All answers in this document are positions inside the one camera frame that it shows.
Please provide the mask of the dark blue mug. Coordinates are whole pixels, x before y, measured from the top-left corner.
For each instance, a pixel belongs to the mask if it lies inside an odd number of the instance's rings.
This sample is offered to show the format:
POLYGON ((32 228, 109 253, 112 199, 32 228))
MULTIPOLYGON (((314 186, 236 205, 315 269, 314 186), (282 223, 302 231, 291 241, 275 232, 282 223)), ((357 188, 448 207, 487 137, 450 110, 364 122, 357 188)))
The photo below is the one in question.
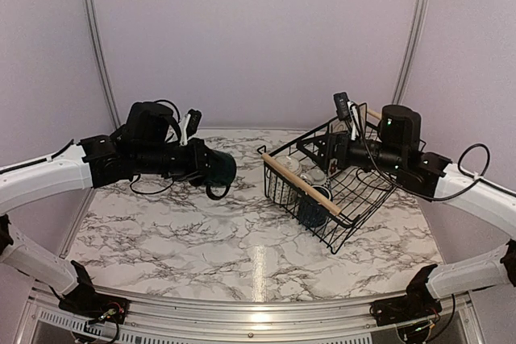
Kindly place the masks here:
POLYGON ((298 220, 304 226, 317 228, 322 226, 328 217, 329 211, 321 204, 313 201, 312 197, 302 197, 298 207, 298 220))

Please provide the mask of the dark green mug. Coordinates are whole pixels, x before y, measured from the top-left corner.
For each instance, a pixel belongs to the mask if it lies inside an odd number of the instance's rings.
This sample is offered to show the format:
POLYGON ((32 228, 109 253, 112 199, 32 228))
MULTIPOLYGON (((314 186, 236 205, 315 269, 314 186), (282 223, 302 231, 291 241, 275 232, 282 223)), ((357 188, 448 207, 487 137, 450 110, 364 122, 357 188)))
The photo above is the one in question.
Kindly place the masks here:
POLYGON ((203 186, 206 195, 213 201, 223 199, 236 177, 237 167, 232 155, 205 147, 195 154, 195 171, 189 183, 203 186))

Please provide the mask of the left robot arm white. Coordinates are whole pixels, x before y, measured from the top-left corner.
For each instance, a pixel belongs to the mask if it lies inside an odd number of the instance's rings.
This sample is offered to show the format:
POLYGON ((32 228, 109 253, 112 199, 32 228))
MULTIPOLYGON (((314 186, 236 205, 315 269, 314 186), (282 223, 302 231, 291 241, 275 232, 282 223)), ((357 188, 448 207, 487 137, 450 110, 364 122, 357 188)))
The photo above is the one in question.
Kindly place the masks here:
POLYGON ((100 189, 142 176, 172 183, 228 189, 235 177, 225 172, 227 158, 196 137, 202 114, 191 109, 176 118, 164 100, 136 102, 125 124, 110 135, 70 141, 59 151, 1 170, 1 261, 47 284, 86 316, 102 308, 86 269, 30 240, 10 222, 8 213, 40 199, 82 189, 100 189))

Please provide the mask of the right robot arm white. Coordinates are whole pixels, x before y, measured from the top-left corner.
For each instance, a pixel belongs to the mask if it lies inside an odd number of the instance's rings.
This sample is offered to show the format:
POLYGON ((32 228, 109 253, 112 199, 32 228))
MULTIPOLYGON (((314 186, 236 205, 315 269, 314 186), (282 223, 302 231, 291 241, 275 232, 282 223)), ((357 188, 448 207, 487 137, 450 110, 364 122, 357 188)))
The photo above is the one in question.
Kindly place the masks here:
POLYGON ((421 116, 400 105, 384 106, 377 139, 367 138, 356 105, 337 109, 347 129, 300 140, 299 151, 320 168, 335 160, 338 168, 375 170, 388 184, 450 212, 470 216, 506 234, 509 241, 481 255, 454 263, 422 268, 399 302, 405 317, 416 318, 432 300, 458 292, 515 283, 515 193, 486 180, 482 173, 420 148, 421 116))

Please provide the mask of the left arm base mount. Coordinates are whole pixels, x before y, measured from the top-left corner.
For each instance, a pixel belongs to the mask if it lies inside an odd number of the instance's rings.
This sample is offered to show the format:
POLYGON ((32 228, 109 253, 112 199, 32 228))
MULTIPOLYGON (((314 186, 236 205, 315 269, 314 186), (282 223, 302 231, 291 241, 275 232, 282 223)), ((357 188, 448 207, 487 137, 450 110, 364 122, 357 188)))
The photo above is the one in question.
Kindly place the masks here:
POLYGON ((97 292, 85 267, 72 260, 76 283, 72 290, 62 296, 59 309, 88 317, 94 323, 101 320, 124 323, 127 314, 128 299, 97 292))

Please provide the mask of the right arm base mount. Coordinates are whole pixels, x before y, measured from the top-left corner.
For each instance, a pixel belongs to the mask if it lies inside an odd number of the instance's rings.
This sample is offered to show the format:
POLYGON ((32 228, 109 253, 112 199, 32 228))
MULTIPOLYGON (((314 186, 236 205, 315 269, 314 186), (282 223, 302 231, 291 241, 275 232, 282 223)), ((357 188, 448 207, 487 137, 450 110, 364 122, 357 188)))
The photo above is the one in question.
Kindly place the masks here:
POLYGON ((411 321, 442 312, 440 302, 427 289, 429 275, 437 268, 432 264, 421 268, 408 283, 403 296, 375 300, 369 313, 378 326, 411 321))

